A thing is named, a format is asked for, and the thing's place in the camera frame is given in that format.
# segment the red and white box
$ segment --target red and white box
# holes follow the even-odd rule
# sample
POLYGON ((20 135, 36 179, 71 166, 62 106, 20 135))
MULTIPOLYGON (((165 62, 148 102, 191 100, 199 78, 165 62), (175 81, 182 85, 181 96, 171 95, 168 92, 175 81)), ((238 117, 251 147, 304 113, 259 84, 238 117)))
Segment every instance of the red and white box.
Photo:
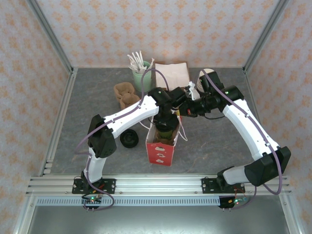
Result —
POLYGON ((171 166, 172 159, 174 157, 174 151, 176 147, 177 138, 179 136, 180 125, 177 130, 174 131, 174 142, 172 145, 166 145, 161 142, 154 142, 156 134, 156 126, 151 124, 150 130, 146 136, 146 150, 147 157, 150 163, 171 166))

